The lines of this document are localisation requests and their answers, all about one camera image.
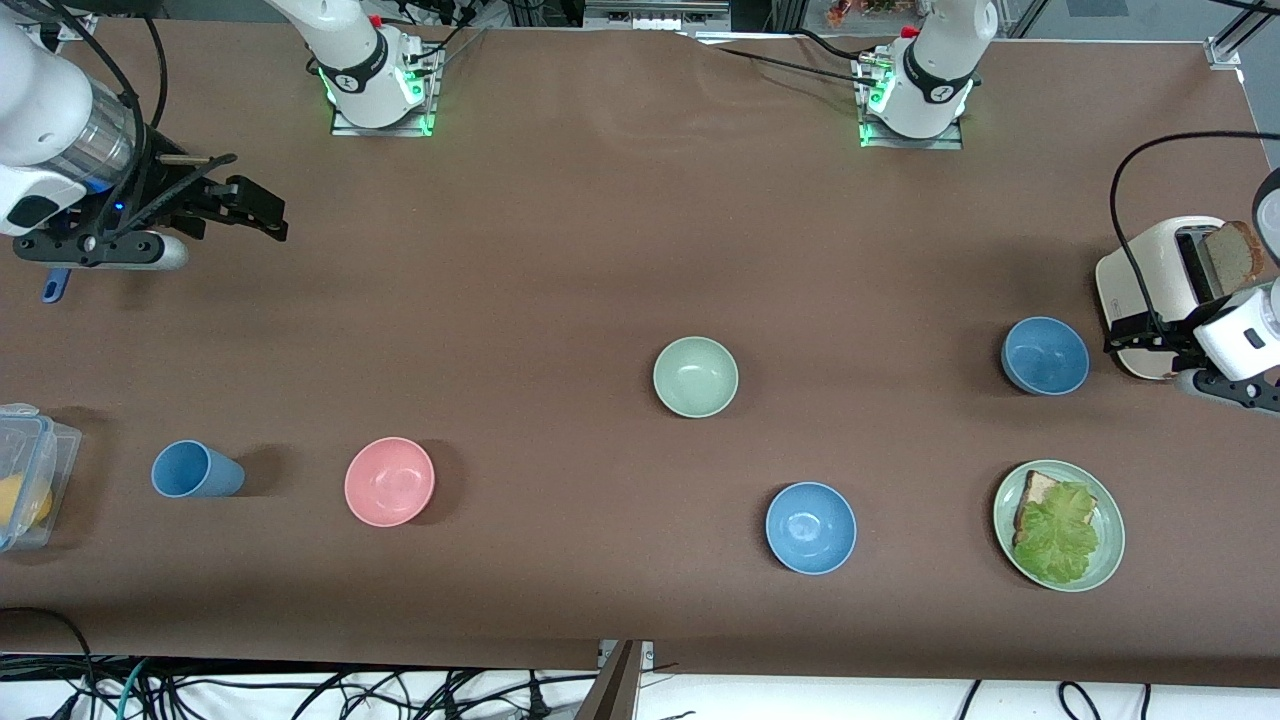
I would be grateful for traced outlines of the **blue bowl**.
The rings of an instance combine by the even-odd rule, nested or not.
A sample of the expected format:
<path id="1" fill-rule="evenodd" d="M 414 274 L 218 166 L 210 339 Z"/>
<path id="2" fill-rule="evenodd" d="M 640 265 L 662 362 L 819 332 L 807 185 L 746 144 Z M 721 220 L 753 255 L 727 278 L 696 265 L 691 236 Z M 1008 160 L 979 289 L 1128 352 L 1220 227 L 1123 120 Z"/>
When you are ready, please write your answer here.
<path id="1" fill-rule="evenodd" d="M 820 577 L 840 569 L 852 555 L 858 520 L 838 491 L 806 480 L 774 495 L 765 511 L 764 536 L 782 566 Z"/>
<path id="2" fill-rule="evenodd" d="M 1070 395 L 1091 372 L 1083 338 L 1052 316 L 1028 316 L 1015 323 L 1004 338 L 1000 361 L 1011 383 L 1037 396 Z"/>

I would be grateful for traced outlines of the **green bowl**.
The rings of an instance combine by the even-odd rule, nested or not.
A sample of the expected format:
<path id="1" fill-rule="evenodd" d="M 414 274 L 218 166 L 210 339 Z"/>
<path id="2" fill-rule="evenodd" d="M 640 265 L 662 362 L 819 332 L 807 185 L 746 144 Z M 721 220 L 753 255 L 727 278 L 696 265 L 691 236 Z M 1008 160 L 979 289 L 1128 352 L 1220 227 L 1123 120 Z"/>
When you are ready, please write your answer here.
<path id="1" fill-rule="evenodd" d="M 689 336 L 668 343 L 655 357 L 652 383 L 658 400 L 689 419 L 714 416 L 739 391 L 739 365 L 719 342 Z"/>

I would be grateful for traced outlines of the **pink bowl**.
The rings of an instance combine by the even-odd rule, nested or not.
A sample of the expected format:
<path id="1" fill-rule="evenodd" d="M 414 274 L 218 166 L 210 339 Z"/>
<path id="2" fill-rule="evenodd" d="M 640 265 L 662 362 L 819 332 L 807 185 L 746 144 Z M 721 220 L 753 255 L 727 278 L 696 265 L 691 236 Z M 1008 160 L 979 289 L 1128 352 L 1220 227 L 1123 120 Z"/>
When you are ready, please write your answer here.
<path id="1" fill-rule="evenodd" d="M 343 480 L 346 503 L 375 528 L 403 525 L 431 501 L 436 474 L 428 451 L 401 438 L 375 439 L 351 460 Z"/>

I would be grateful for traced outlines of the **white toaster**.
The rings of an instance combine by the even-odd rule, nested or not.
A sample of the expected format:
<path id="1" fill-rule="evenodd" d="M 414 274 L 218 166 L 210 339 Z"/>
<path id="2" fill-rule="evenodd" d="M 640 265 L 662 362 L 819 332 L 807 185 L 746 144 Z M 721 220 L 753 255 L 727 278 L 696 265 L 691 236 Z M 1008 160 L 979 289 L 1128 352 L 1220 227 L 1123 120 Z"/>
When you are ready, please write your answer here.
<path id="1" fill-rule="evenodd" d="M 1128 246 L 1140 268 L 1152 306 L 1166 322 L 1179 322 L 1198 306 L 1216 300 L 1211 297 L 1201 260 L 1201 245 L 1207 233 L 1224 223 L 1226 222 L 1216 217 L 1175 217 L 1152 225 L 1129 241 Z M 1265 246 L 1263 252 L 1263 274 L 1251 286 L 1258 284 L 1270 273 Z M 1123 249 L 1097 263 L 1094 281 L 1107 325 L 1111 320 L 1146 311 L 1144 296 Z M 1125 370 L 1144 380 L 1172 379 L 1172 354 L 1139 348 L 1123 350 L 1117 355 L 1117 361 Z"/>

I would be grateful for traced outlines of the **brown bread slice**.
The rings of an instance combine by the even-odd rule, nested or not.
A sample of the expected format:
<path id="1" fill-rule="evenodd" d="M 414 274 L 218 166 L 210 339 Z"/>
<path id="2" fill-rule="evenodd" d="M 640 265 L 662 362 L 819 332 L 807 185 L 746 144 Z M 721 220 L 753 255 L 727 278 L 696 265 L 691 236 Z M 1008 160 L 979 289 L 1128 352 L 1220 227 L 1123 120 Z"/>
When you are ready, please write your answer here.
<path id="1" fill-rule="evenodd" d="M 1265 272 L 1263 246 L 1245 222 L 1226 222 L 1207 233 L 1199 255 L 1212 299 L 1249 287 Z"/>

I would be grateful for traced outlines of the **toast slice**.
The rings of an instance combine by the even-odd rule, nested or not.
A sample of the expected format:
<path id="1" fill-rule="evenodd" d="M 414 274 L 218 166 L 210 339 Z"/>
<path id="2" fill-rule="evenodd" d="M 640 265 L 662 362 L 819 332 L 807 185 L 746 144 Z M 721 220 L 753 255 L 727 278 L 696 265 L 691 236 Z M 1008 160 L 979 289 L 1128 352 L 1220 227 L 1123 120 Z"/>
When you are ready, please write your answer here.
<path id="1" fill-rule="evenodd" d="M 1029 470 L 1018 510 L 1014 516 L 1014 544 L 1024 543 L 1032 533 L 1032 515 L 1068 525 L 1091 527 L 1097 498 L 1087 483 L 1060 480 L 1051 475 Z"/>

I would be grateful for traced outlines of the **green plate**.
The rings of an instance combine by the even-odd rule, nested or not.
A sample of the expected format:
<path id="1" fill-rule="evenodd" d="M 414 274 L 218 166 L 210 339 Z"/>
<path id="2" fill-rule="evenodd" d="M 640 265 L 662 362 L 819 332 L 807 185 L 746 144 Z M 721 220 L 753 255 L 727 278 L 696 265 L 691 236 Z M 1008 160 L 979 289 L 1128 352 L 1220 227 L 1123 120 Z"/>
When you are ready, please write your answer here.
<path id="1" fill-rule="evenodd" d="M 1087 483 L 1091 488 L 1091 493 L 1097 498 L 1093 528 L 1097 530 L 1100 543 L 1097 550 L 1091 555 L 1089 568 L 1080 580 L 1066 584 L 1037 580 L 1014 561 L 1014 516 L 1018 510 L 1027 482 L 1027 473 L 1029 470 L 1043 471 L 1060 480 L 1078 480 Z M 993 493 L 991 523 L 996 543 L 1010 564 L 1037 585 L 1059 592 L 1082 593 L 1101 587 L 1117 570 L 1126 546 L 1123 515 L 1112 495 L 1085 469 L 1057 459 L 1032 460 L 1009 471 L 997 484 Z"/>

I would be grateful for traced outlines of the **green lettuce leaf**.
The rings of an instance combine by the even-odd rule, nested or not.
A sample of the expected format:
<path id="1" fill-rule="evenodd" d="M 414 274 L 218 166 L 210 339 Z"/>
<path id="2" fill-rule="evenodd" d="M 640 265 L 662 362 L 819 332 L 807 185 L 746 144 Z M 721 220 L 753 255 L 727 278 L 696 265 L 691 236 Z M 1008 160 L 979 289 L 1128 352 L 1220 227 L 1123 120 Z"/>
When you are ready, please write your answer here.
<path id="1" fill-rule="evenodd" d="M 1037 580 L 1066 584 L 1085 575 L 1098 543 L 1093 523 L 1091 527 L 1059 525 L 1032 515 L 1030 537 L 1020 544 L 1012 542 L 1012 557 Z"/>

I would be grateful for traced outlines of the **blue cup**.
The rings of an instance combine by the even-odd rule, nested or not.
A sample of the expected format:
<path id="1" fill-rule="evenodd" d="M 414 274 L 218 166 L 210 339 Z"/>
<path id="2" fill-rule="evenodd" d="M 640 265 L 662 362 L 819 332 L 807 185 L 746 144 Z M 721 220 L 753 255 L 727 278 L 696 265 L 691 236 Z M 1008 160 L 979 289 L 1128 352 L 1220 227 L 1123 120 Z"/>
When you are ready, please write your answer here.
<path id="1" fill-rule="evenodd" d="M 168 498 L 229 497 L 241 491 L 244 478 L 236 460 L 195 439 L 166 446 L 150 470 L 152 487 Z"/>

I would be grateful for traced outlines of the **clear container with blue lid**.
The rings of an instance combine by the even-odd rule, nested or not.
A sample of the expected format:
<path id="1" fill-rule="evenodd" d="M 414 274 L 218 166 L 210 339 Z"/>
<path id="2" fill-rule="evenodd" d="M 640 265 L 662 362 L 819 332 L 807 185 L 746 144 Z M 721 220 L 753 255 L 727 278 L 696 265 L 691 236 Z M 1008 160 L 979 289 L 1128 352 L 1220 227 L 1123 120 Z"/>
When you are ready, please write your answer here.
<path id="1" fill-rule="evenodd" d="M 60 424 L 27 404 L 0 405 L 0 480 L 22 474 L 26 492 L 47 489 L 52 510 L 38 527 L 15 536 L 0 528 L 0 553 L 46 546 L 55 525 L 67 484 L 76 465 L 82 433 Z"/>

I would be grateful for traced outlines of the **yellow fruit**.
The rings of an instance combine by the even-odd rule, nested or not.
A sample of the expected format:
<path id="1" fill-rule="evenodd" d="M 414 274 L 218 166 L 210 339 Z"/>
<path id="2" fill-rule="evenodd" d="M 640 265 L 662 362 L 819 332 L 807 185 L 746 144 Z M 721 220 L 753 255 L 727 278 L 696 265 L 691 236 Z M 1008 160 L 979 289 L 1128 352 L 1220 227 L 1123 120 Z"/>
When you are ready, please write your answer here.
<path id="1" fill-rule="evenodd" d="M 52 510 L 52 496 L 47 489 L 26 492 L 22 474 L 13 474 L 0 480 L 0 528 L 19 536 L 32 527 L 38 527 Z"/>

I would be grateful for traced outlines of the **brown table cover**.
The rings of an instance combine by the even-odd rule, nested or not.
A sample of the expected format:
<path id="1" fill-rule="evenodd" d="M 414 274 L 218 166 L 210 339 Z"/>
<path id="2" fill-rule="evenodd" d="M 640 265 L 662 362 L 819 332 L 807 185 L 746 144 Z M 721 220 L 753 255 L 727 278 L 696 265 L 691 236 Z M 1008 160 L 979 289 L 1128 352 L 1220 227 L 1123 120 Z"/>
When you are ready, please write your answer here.
<path id="1" fill-rule="evenodd" d="M 46 547 L 0 607 L 104 653 L 589 667 L 648 639 L 681 673 L 1280 687 L 1280 419 L 1135 380 L 1101 350 L 1114 168 L 1249 129 L 1194 44 L 1001 42 L 959 151 L 864 149 L 851 94 L 678 35 L 458 37 L 430 138 L 339 138 L 285 24 L 170 20 L 163 131 L 287 202 L 289 238 L 214 225 L 177 272 L 44 273 L 0 249 L 0 404 L 82 432 Z M 1091 357 L 1037 396 L 1028 316 Z M 739 391 L 689 419 L 658 354 L 722 343 Z M 401 437 L 411 521 L 348 509 Z M 195 439 L 246 473 L 168 498 Z M 1126 546 L 1082 593 L 1020 574 L 991 507 L 1057 459 Z M 838 491 L 852 555 L 806 577 L 774 495 Z"/>

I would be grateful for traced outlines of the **grey metal box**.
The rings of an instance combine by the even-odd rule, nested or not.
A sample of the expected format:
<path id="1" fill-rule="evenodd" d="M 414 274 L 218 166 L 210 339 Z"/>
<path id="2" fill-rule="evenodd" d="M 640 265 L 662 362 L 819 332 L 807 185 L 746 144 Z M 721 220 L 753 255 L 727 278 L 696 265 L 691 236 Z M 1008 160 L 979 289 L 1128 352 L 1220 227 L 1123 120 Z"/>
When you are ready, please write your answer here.
<path id="1" fill-rule="evenodd" d="M 730 0 L 584 0 L 585 29 L 730 32 Z"/>

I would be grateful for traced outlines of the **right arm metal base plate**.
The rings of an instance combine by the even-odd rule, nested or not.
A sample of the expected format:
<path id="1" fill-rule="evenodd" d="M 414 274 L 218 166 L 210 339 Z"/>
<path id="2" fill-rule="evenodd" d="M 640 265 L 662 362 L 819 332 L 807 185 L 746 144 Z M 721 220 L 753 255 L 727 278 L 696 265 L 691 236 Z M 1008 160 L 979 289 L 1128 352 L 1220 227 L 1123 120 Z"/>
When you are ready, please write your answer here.
<path id="1" fill-rule="evenodd" d="M 440 53 L 419 59 L 407 55 L 385 69 L 372 87 L 347 99 L 326 83 L 332 105 L 332 135 L 429 137 L 434 133 L 443 74 Z"/>

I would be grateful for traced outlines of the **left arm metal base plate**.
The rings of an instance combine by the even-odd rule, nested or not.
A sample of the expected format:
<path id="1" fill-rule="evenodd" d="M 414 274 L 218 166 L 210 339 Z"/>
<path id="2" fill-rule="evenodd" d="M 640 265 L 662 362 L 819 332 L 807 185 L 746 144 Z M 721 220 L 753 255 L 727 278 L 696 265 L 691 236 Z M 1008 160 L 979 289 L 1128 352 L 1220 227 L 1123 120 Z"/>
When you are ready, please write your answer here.
<path id="1" fill-rule="evenodd" d="M 863 147 L 959 150 L 963 147 L 960 115 L 972 90 L 968 81 L 956 100 L 927 102 L 920 92 L 891 68 L 881 55 L 861 54 L 850 61 L 858 79 L 868 79 L 855 91 L 859 140 Z"/>

